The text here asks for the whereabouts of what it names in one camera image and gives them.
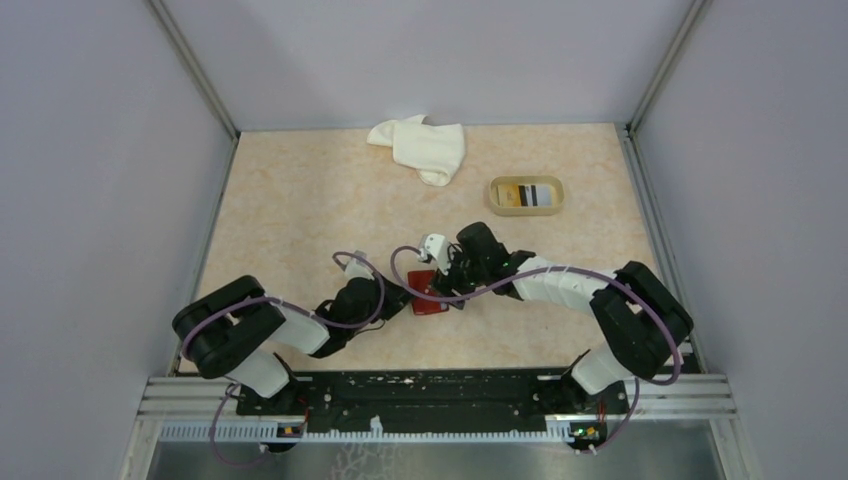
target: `red object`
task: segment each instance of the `red object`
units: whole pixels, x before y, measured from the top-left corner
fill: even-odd
[[[406,276],[409,286],[414,290],[426,295],[438,295],[430,290],[430,280],[436,274],[435,270],[415,270],[409,272]],[[412,312],[416,315],[433,315],[434,313],[442,313],[448,311],[448,304],[442,302],[431,302],[423,298],[415,297],[412,299]]]

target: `beige marble tabletop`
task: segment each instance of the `beige marble tabletop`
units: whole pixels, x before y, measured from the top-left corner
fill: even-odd
[[[244,275],[270,294],[313,309],[344,286],[330,259],[363,250],[388,277],[389,255],[425,233],[454,238],[482,220],[509,251],[589,268],[628,260],[653,266],[645,227],[611,124],[477,126],[446,187],[396,165],[367,130],[242,134],[203,274],[201,294]],[[499,217],[484,203],[498,175],[549,174],[567,190],[550,217]],[[404,256],[401,270],[429,268]],[[380,331],[326,359],[281,345],[295,370],[491,368],[567,365],[603,340],[594,319],[554,305],[484,295],[464,311],[414,316],[410,307]],[[183,362],[181,369],[191,369]]]

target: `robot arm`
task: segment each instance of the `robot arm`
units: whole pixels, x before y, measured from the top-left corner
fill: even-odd
[[[647,312],[634,312],[631,299],[608,282],[582,274],[578,268],[561,271],[563,267],[533,252],[510,254],[482,222],[465,227],[456,238],[458,244],[450,244],[445,237],[432,234],[419,244],[419,260],[438,265],[431,286],[441,295],[468,294],[478,287],[545,269],[493,291],[518,300],[555,303],[595,317],[606,342],[580,358],[567,374],[570,379],[564,379],[576,382],[586,394],[597,394],[631,375],[652,378],[672,355],[669,342]],[[693,326],[689,314],[644,264],[629,262],[621,270],[601,273],[626,285],[649,305],[675,345],[689,335]]]
[[[236,279],[192,303],[172,322],[183,341],[183,356],[194,362],[203,378],[226,377],[264,398],[278,396],[285,387],[293,386],[294,376],[282,358],[259,348],[262,343],[282,343],[324,358],[344,348],[357,329],[326,326],[316,321],[315,315],[336,324],[355,325],[377,309],[380,286],[356,257],[364,258],[365,254],[356,252],[344,266],[347,285],[335,299],[321,302],[315,314],[266,296],[265,289],[251,276]],[[374,321],[391,319],[412,298],[400,286],[382,280],[385,295]],[[290,395],[279,397],[284,403],[293,401]]]

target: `white connector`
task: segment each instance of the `white connector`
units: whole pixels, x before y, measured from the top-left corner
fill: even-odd
[[[361,250],[357,250],[353,253],[362,258],[367,258],[365,252]],[[351,259],[345,264],[344,270],[345,278],[348,280],[352,278],[367,278],[368,280],[374,280],[374,275],[371,273],[371,269],[356,258],[351,257]]]
[[[444,235],[431,233],[424,235],[418,243],[418,261],[429,262],[436,260],[436,266],[443,274],[447,275],[450,270],[450,242]]]

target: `gray floor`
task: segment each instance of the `gray floor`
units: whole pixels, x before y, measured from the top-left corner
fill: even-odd
[[[247,461],[255,445],[221,446]],[[597,457],[575,457],[554,444],[299,445],[251,470],[221,465],[208,444],[161,443],[150,480],[350,479],[716,479],[723,478],[703,423],[634,423]]]

